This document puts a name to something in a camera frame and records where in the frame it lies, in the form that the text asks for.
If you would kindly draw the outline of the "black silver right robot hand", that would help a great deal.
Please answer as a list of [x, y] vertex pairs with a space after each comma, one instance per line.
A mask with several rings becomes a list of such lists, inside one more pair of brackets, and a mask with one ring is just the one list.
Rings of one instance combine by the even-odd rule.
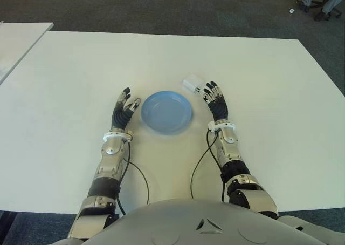
[[220, 87], [214, 81], [210, 81], [203, 91], [203, 100], [211, 111], [214, 122], [228, 120], [229, 111]]

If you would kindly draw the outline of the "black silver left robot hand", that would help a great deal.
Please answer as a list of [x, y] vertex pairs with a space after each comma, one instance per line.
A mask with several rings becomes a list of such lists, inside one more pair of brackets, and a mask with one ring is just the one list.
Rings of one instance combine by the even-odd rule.
[[111, 117], [111, 128], [125, 130], [134, 112], [139, 107], [141, 103], [140, 98], [136, 98], [132, 103], [126, 104], [131, 97], [130, 92], [130, 88], [127, 87], [120, 93]]

